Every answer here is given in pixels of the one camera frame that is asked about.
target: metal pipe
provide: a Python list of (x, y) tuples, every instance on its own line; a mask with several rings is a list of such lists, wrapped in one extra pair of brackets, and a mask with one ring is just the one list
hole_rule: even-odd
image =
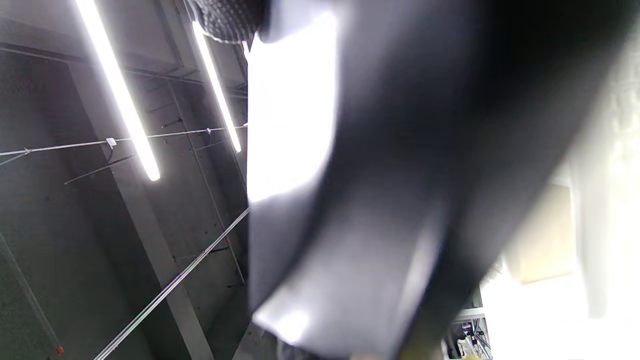
[(176, 278), (169, 283), (160, 293), (138, 314), (122, 331), (116, 336), (93, 360), (104, 360), (112, 351), (164, 300), (183, 280), (202, 262), (202, 260), (213, 250), (213, 248), (224, 239), (233, 228), (247, 215), (250, 209), (246, 209), (240, 214), (222, 234), (212, 242), (195, 260), (193, 260)]
[[(175, 107), (178, 110), (178, 115), (180, 116), (180, 119), (182, 119), (182, 126), (183, 126), (184, 130), (187, 131), (187, 125), (185, 124), (184, 114), (182, 113), (182, 109), (180, 108), (180, 104), (178, 103), (178, 97), (175, 95), (175, 91), (173, 91), (173, 84), (171, 84), (171, 81), (168, 81), (168, 83), (169, 83), (169, 91), (171, 92), (171, 96), (173, 97), (173, 101), (175, 103)], [(204, 169), (202, 168), (202, 164), (200, 162), (200, 158), (198, 157), (198, 153), (195, 151), (195, 146), (193, 145), (193, 141), (191, 140), (191, 137), (188, 134), (187, 134), (187, 140), (189, 141), (189, 146), (193, 149), (193, 156), (196, 159), (196, 164), (198, 165), (198, 170), (200, 171), (200, 175), (202, 176), (202, 180), (204, 181), (204, 185), (207, 188), (207, 193), (209, 193), (209, 198), (211, 199), (211, 204), (213, 204), (213, 210), (215, 211), (216, 216), (218, 217), (218, 222), (220, 223), (220, 226), (224, 226), (224, 222), (222, 221), (222, 216), (220, 216), (220, 211), (218, 209), (218, 205), (216, 204), (216, 199), (213, 197), (213, 192), (211, 191), (211, 187), (209, 186), (209, 182), (207, 181), (207, 177), (204, 174)], [(242, 280), (242, 284), (246, 284), (246, 281), (244, 279), (244, 275), (242, 273), (242, 270), (240, 269), (240, 264), (238, 263), (238, 259), (236, 258), (236, 253), (234, 252), (234, 248), (233, 248), (233, 246), (231, 246), (231, 242), (229, 240), (227, 240), (227, 246), (229, 246), (229, 250), (231, 252), (231, 257), (234, 259), (234, 263), (236, 264), (236, 268), (238, 270), (238, 273), (240, 274), (240, 280)]]
[(73, 183), (73, 182), (74, 182), (74, 181), (76, 181), (76, 180), (80, 180), (80, 179), (82, 179), (83, 177), (87, 177), (87, 176), (89, 176), (89, 175), (95, 174), (95, 173), (96, 173), (96, 172), (98, 172), (98, 171), (102, 171), (102, 170), (104, 170), (104, 169), (106, 169), (106, 168), (110, 168), (110, 167), (112, 167), (113, 165), (116, 165), (117, 163), (121, 163), (121, 162), (123, 162), (123, 161), (125, 161), (125, 160), (133, 159), (133, 158), (135, 158), (135, 157), (136, 157), (136, 155), (135, 155), (135, 154), (133, 154), (133, 155), (129, 155), (129, 156), (125, 156), (124, 158), (122, 158), (122, 159), (118, 159), (118, 160), (116, 160), (116, 161), (114, 161), (114, 162), (112, 162), (112, 163), (108, 163), (107, 165), (104, 165), (104, 166), (103, 166), (103, 167), (101, 167), (101, 168), (97, 168), (97, 169), (95, 169), (95, 170), (92, 170), (92, 171), (87, 172), (86, 174), (82, 174), (82, 175), (80, 175), (80, 176), (74, 177), (73, 179), (71, 179), (71, 180), (69, 180), (69, 181), (65, 181), (65, 185), (69, 185), (70, 183)]
[(47, 315), (45, 315), (44, 311), (42, 310), (42, 307), (40, 307), (40, 303), (38, 302), (36, 295), (33, 294), (33, 291), (31, 290), (31, 287), (29, 286), (27, 279), (24, 277), (24, 274), (22, 273), (22, 270), (20, 269), (18, 262), (15, 260), (15, 257), (13, 256), (13, 253), (9, 248), (9, 244), (7, 244), (6, 240), (4, 239), (4, 236), (1, 233), (0, 233), (0, 249), (2, 250), (2, 253), (4, 254), (4, 257), (6, 258), (7, 263), (9, 264), (9, 267), (11, 268), (16, 280), (18, 280), (18, 285), (20, 285), (20, 288), (22, 289), (24, 296), (27, 298), (27, 301), (29, 302), (31, 309), (33, 310), (36, 318), (40, 322), (42, 329), (47, 334), (49, 341), (56, 349), (58, 355), (62, 355), (62, 353), (64, 353), (64, 349), (60, 344), (60, 340), (56, 336), (56, 333), (53, 331), (53, 328), (51, 327), (51, 323), (49, 323), (49, 320), (47, 319)]
[[(7, 42), (0, 42), (0, 51), (6, 51), (7, 53), (13, 53), (13, 54), (32, 56), (34, 58), (58, 61), (62, 63), (80, 63), (83, 65), (95, 66), (92, 62), (87, 61), (87, 59), (84, 59), (80, 56), (60, 54), (60, 53), (55, 53), (53, 51), (46, 51), (41, 49), (34, 49), (32, 47), (9, 44)], [(186, 78), (186, 76), (190, 75), (191, 73), (187, 73), (183, 76), (178, 77), (178, 76), (160, 74), (158, 72), (144, 70), (144, 69), (137, 69), (134, 67), (122, 67), (121, 70), (129, 74), (148, 76), (150, 78), (180, 81), (183, 83), (191, 83), (191, 84), (199, 84), (199, 85), (204, 84), (203, 81)], [(239, 94), (237, 93), (237, 91), (234, 93), (233, 91), (229, 91), (229, 90), (233, 90), (233, 89), (227, 89), (226, 95), (229, 97), (237, 97), (240, 99), (247, 98), (246, 94)]]
[[(215, 129), (201, 129), (201, 130), (191, 130), (191, 131), (181, 131), (179, 133), (168, 133), (168, 134), (158, 134), (158, 135), (147, 135), (147, 138), (161, 138), (164, 136), (174, 136), (174, 135), (184, 135), (184, 134), (194, 134), (194, 133), (210, 133), (211, 131), (221, 131), (221, 130), (226, 130), (226, 128), (224, 127), (217, 127)], [(127, 140), (131, 140), (131, 138), (121, 138), (121, 139), (115, 139), (116, 142), (121, 142), (121, 141), (127, 141)], [(71, 143), (68, 145), (58, 145), (58, 146), (49, 146), (49, 147), (41, 147), (41, 148), (37, 148), (37, 149), (27, 149), (25, 148), (24, 150), (15, 150), (15, 151), (6, 151), (6, 152), (0, 152), (0, 156), (6, 156), (6, 155), (15, 155), (15, 154), (29, 154), (30, 152), (37, 152), (37, 151), (47, 151), (47, 150), (57, 150), (57, 149), (66, 149), (68, 147), (79, 147), (79, 146), (87, 146), (87, 145), (99, 145), (101, 143), (107, 143), (107, 140), (103, 140), (103, 141), (99, 141), (99, 142), (83, 142), (83, 143)], [(12, 159), (9, 159), (8, 161), (5, 161), (4, 163), (0, 163), (0, 165), (4, 165), (5, 163), (9, 162), (9, 161), (13, 161)]]

